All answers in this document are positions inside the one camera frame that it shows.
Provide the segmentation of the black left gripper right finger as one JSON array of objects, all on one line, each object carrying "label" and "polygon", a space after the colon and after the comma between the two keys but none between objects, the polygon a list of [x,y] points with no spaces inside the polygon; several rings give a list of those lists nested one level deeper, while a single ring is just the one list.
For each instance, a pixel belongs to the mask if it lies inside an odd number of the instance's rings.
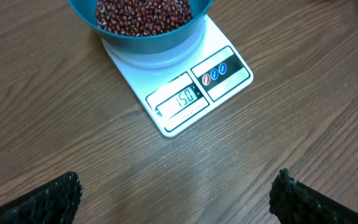
[{"label": "black left gripper right finger", "polygon": [[269,192],[269,212],[281,224],[358,224],[358,213],[289,176],[281,169]]}]

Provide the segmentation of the white digital kitchen scale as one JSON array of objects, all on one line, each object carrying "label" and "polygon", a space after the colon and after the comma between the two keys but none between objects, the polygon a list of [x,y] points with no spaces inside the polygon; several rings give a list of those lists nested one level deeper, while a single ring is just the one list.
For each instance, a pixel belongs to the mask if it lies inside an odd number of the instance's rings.
[{"label": "white digital kitchen scale", "polygon": [[182,44],[157,54],[103,46],[156,127],[173,138],[249,86],[254,74],[209,16]]}]

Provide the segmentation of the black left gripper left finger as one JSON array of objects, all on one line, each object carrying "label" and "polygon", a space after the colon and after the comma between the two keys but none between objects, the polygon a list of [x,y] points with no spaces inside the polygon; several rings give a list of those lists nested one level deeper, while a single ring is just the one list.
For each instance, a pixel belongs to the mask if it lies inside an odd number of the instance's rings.
[{"label": "black left gripper left finger", "polygon": [[76,172],[69,171],[0,206],[0,224],[72,224],[83,187]]}]

